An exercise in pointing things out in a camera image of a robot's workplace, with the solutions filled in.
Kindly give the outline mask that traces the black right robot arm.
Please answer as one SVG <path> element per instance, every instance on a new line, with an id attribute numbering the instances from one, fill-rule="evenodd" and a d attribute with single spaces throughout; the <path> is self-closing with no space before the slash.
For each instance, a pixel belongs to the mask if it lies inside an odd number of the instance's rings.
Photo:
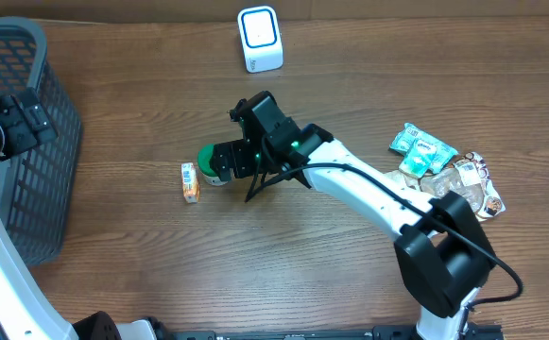
<path id="1" fill-rule="evenodd" d="M 499 259 L 480 222 L 461 195 L 441 198 L 403 187 L 355 157 L 332 133 L 304 128 L 285 115 L 269 91 L 241 99 L 229 112 L 242 131 L 238 140 L 203 147 L 200 172 L 210 182 L 249 178 L 252 200 L 283 180 L 332 196 L 382 230 L 392 241 L 403 284 L 421 306 L 414 326 L 377 326 L 375 339 L 500 339 L 499 326 L 471 323 L 469 314 L 490 303 L 478 296 L 496 267 L 523 282 Z"/>

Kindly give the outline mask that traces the green lid seasoning jar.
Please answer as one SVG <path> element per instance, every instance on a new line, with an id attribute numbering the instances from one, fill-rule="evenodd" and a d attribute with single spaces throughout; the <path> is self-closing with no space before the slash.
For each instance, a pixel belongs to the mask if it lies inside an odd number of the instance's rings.
<path id="1" fill-rule="evenodd" d="M 231 181 L 226 158 L 214 144 L 207 144 L 199 150 L 197 166 L 207 184 L 222 186 Z"/>

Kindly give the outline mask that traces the small orange carton box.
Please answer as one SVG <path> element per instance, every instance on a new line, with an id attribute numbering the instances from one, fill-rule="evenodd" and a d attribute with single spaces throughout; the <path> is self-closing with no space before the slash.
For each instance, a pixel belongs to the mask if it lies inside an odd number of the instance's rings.
<path id="1" fill-rule="evenodd" d="M 187 203 L 198 203 L 200 187 L 195 166 L 191 162 L 180 166 L 183 197 Z"/>

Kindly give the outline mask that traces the white barcode scanner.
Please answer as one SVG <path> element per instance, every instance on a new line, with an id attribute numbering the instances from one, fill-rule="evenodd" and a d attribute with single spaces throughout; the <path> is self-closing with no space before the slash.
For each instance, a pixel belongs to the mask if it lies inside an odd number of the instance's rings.
<path id="1" fill-rule="evenodd" d="M 283 43 L 278 16 L 270 6 L 244 8 L 237 15 L 240 41 L 249 73 L 283 66 Z"/>

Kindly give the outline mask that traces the small teal tissue pack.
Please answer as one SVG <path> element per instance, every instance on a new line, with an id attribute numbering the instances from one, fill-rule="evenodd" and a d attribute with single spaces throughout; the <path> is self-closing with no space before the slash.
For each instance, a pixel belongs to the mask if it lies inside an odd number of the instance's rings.
<path id="1" fill-rule="evenodd" d="M 429 169 L 436 154 L 437 147 L 434 144 L 418 139 L 404 155 L 399 170 L 409 177 L 420 179 Z"/>

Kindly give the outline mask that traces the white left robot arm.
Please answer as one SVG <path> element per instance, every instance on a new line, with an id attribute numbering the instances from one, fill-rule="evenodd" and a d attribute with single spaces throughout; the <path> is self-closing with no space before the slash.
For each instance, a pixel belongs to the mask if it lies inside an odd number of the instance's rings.
<path id="1" fill-rule="evenodd" d="M 0 161 L 57 136 L 34 89 L 0 97 Z M 156 340 L 157 334 L 146 319 L 117 324 L 104 312 L 65 320 L 32 278 L 0 217 L 0 339 Z"/>

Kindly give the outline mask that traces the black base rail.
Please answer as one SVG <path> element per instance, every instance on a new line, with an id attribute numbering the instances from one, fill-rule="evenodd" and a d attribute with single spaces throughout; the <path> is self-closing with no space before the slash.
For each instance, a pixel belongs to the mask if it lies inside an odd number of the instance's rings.
<path id="1" fill-rule="evenodd" d="M 175 331 L 174 340 L 409 340 L 418 339 L 414 326 L 375 326 L 372 329 L 320 331 Z"/>

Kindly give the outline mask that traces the teal snack packet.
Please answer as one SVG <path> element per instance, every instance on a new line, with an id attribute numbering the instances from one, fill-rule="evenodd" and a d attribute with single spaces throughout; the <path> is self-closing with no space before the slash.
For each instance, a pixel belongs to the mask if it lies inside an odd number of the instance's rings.
<path id="1" fill-rule="evenodd" d="M 389 148 L 405 155 L 410 146 L 418 139 L 424 140 L 437 147 L 437 154 L 427 170 L 433 174 L 438 174 L 444 166 L 458 154 L 458 151 L 455 148 L 445 144 L 437 137 L 434 137 L 412 123 L 404 124 L 404 129 L 396 135 Z"/>

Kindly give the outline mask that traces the cream brown snack pouch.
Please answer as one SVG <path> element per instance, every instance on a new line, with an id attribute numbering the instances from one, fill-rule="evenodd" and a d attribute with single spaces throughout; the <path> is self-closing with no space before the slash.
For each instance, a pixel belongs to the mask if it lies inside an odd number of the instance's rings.
<path id="1" fill-rule="evenodd" d="M 438 174 L 411 178 L 400 170 L 385 176 L 403 187 L 442 198 L 450 191 L 463 196 L 470 204 L 476 218 L 486 221 L 506 210 L 505 203 L 493 186 L 484 158 L 469 152 L 446 166 Z"/>

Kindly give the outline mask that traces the grey plastic mesh basket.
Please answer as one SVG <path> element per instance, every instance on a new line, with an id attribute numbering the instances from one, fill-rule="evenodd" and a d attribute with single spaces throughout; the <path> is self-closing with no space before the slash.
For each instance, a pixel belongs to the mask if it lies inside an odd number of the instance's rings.
<path id="1" fill-rule="evenodd" d="M 83 126 L 47 60 L 42 29 L 21 17 L 0 18 L 0 96 L 34 88 L 59 137 L 0 161 L 0 217 L 28 266 L 61 251 Z"/>

